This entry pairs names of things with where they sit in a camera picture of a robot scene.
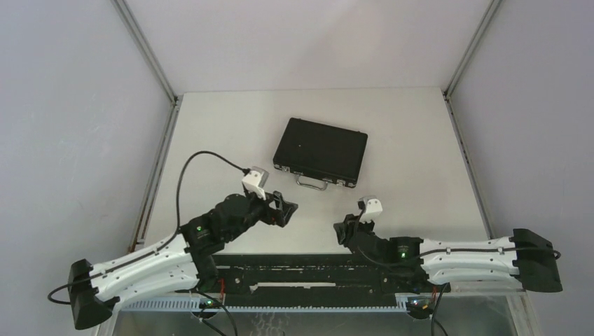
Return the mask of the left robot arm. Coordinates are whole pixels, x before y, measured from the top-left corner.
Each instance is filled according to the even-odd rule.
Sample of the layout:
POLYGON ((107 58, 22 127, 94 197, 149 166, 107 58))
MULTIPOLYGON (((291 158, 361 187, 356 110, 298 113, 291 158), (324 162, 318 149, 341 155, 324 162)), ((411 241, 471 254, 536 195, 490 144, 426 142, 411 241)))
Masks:
POLYGON ((75 329, 98 326, 128 304, 164 293, 214 290, 215 253, 259 222, 284 227, 297 209, 277 191, 264 198, 232 194, 146 248, 107 262, 74 262, 63 287, 75 329))

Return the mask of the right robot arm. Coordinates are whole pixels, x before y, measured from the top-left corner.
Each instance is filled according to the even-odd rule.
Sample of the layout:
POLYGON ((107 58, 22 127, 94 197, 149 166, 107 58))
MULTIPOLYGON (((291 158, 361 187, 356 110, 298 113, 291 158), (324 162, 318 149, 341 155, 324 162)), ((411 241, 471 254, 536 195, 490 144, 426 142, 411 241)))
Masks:
POLYGON ((381 238, 373 221, 348 214, 333 224, 338 243, 355 257, 395 278, 407 289, 452 282, 518 282, 526 291, 563 290, 557 261, 560 252, 537 233, 518 228, 511 236, 484 241, 443 241, 421 237, 381 238))

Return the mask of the black poker set case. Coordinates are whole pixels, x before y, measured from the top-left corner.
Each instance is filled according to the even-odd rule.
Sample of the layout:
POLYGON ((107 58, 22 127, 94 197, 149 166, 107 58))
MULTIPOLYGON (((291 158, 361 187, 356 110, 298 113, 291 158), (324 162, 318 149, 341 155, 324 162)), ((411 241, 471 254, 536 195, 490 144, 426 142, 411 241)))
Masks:
POLYGON ((300 118, 290 118, 272 157, 273 167, 298 177, 355 188, 368 135, 300 118))

